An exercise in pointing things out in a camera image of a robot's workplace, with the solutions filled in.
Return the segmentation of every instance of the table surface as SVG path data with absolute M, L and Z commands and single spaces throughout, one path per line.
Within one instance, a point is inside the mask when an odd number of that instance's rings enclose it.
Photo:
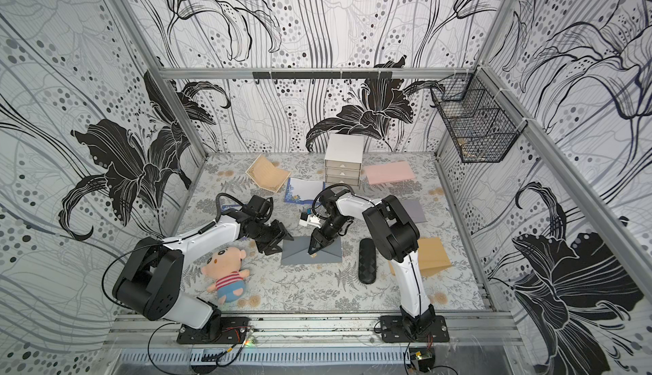
M 323 153 L 266 153 L 278 167 L 290 171 L 291 177 L 323 181 Z M 247 202 L 251 195 L 274 198 L 271 220 L 278 219 L 292 236 L 310 235 L 313 227 L 298 224 L 301 211 L 308 208 L 284 202 L 285 187 L 273 194 L 259 188 L 245 171 L 258 156 L 257 153 L 217 154 L 208 158 L 197 187 L 183 215 L 179 232 L 200 227 L 215 217 L 215 196 L 227 192 Z M 364 153 L 363 167 L 394 161 L 408 161 L 416 179 L 399 183 L 367 183 L 361 177 L 357 190 L 369 198 L 384 198 L 389 194 L 399 199 L 418 199 L 427 222 L 417 224 L 421 237 L 439 237 L 452 267 L 424 278 L 424 287 L 436 310 L 477 310 L 484 308 L 477 281 L 469 265 L 466 251 L 454 224 L 448 203 L 439 182 L 431 154 L 421 153 Z M 281 253 L 259 254 L 253 240 L 231 242 L 224 247 L 238 247 L 247 251 L 242 269 L 249 269 L 247 289 L 243 297 L 226 303 L 223 311 L 242 312 L 383 312 L 397 311 L 400 294 L 388 262 L 376 255 L 378 273 L 373 284 L 358 280 L 359 242 L 369 237 L 369 230 L 361 220 L 350 226 L 342 237 L 342 263 L 281 266 Z M 200 268 L 210 254 L 200 257 L 183 272 L 182 287 L 191 295 L 216 303 L 215 293 L 206 292 L 211 280 Z

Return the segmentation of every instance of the striped shirt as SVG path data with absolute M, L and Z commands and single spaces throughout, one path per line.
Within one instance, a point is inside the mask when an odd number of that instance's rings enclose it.
M 221 279 L 218 279 L 215 282 L 215 289 L 221 289 L 224 286 L 228 286 L 229 284 L 235 283 L 237 281 L 241 281 L 242 277 L 240 276 L 240 272 L 233 272 L 230 274 L 227 274 L 226 276 L 222 277 Z

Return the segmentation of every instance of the stuffed toy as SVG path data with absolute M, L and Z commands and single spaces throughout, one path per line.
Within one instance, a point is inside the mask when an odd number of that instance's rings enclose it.
M 208 259 L 201 272 L 215 283 L 206 289 L 209 293 L 217 291 L 217 304 L 231 303 L 242 296 L 245 291 L 244 280 L 249 277 L 249 269 L 240 270 L 242 259 L 247 251 L 238 248 L 222 249 Z

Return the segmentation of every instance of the wire basket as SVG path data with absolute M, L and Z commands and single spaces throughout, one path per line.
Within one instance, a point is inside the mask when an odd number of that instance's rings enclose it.
M 477 77 L 467 85 L 463 93 L 431 93 L 435 107 L 462 162 L 501 162 L 520 132 Z

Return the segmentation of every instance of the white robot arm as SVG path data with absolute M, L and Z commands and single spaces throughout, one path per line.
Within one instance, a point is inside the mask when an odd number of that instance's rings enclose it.
M 394 267 L 403 326 L 406 332 L 419 334 L 434 317 L 419 271 L 419 230 L 396 197 L 370 200 L 356 196 L 351 187 L 335 194 L 331 190 L 334 186 L 318 196 L 330 215 L 312 233 L 309 252 L 330 245 L 347 221 L 363 219 L 376 248 Z M 222 213 L 218 200 L 221 196 L 235 200 L 241 209 L 231 208 Z M 180 322 L 199 330 L 207 342 L 216 339 L 221 312 L 212 303 L 181 291 L 184 270 L 211 250 L 241 237 L 255 240 L 258 251 L 267 255 L 282 250 L 278 246 L 281 240 L 293 239 L 279 221 L 266 223 L 273 211 L 270 198 L 253 196 L 244 205 L 221 193 L 216 197 L 216 207 L 216 218 L 200 229 L 165 241 L 151 237 L 139 241 L 113 287 L 113 297 L 150 320 L 166 318 Z
M 222 212 L 221 196 L 236 201 L 240 210 Z M 211 250 L 241 237 L 255 240 L 258 251 L 266 255 L 280 252 L 278 243 L 282 240 L 293 239 L 281 222 L 266 223 L 274 209 L 271 198 L 254 195 L 245 205 L 220 193 L 215 202 L 217 216 L 204 227 L 165 241 L 151 237 L 140 240 L 113 286 L 113 297 L 150 320 L 180 322 L 202 329 L 205 339 L 214 340 L 221 312 L 217 306 L 181 291 L 184 270 Z
M 345 189 L 335 193 L 332 188 L 336 186 Z M 401 202 L 393 195 L 382 200 L 358 196 L 346 184 L 331 185 L 317 195 L 313 212 L 317 201 L 329 216 L 321 228 L 312 232 L 308 253 L 330 245 L 342 226 L 352 219 L 364 220 L 376 248 L 389 260 L 396 273 L 405 331 L 411 338 L 416 338 L 428 329 L 435 312 L 425 293 L 419 270 L 419 230 Z

